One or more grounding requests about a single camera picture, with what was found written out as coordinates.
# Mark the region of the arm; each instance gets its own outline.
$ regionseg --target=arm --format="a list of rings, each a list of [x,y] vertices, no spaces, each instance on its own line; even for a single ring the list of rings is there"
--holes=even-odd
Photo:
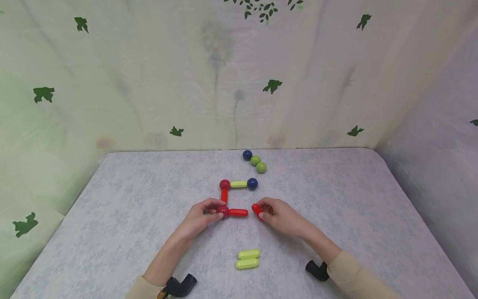
[[[166,286],[181,258],[193,245],[194,238],[210,223],[223,217],[218,206],[226,203],[206,199],[192,206],[183,222],[176,228],[153,259],[143,276],[138,277],[126,294],[126,299],[156,299]]]
[[[343,251],[320,229],[280,199],[263,198],[259,217],[281,233],[304,240],[328,265],[327,272],[352,299],[395,299],[399,296]]]

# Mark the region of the blue ball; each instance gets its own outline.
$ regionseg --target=blue ball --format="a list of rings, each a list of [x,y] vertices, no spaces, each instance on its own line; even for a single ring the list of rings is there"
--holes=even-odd
[[[246,150],[242,153],[242,157],[244,160],[249,161],[252,158],[252,152],[250,150]]]
[[[255,188],[257,188],[258,185],[259,185],[259,182],[253,177],[247,180],[247,188],[249,188],[249,190],[255,190]]]

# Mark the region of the left hand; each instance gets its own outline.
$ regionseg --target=left hand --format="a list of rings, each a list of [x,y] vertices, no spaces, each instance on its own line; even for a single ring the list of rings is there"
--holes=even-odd
[[[226,203],[213,198],[208,198],[192,206],[183,222],[176,228],[170,239],[184,242],[187,248],[193,245],[194,238],[210,223],[219,221],[224,216],[217,213],[216,208]]]

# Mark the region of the wall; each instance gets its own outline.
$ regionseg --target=wall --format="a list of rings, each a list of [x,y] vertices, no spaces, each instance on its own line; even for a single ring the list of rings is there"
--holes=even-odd
[[[0,4],[0,298],[105,153],[373,148],[477,16],[475,0],[247,1]]]
[[[478,298],[478,27],[379,153]]]

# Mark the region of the magnetic ball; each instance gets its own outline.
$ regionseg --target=magnetic ball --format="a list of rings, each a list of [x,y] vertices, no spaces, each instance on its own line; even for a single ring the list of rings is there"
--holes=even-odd
[[[231,182],[229,182],[228,180],[224,179],[222,180],[220,183],[219,183],[219,188],[222,189],[227,189],[229,190],[231,188]]]
[[[228,208],[227,206],[220,206],[220,207],[217,209],[217,212],[224,214],[224,216],[222,217],[222,219],[226,219],[227,217],[229,217],[229,208]]]
[[[261,161],[261,157],[259,157],[258,155],[254,155],[250,158],[250,163],[252,164],[252,166],[256,166],[257,163],[259,163]]]
[[[246,150],[242,153],[242,157],[244,160],[249,161],[252,158],[252,152],[250,150]]]
[[[253,177],[247,180],[247,188],[249,188],[249,190],[254,190],[258,185],[259,182]]]
[[[259,173],[264,173],[267,170],[267,165],[264,162],[259,162],[256,165],[256,170]]]

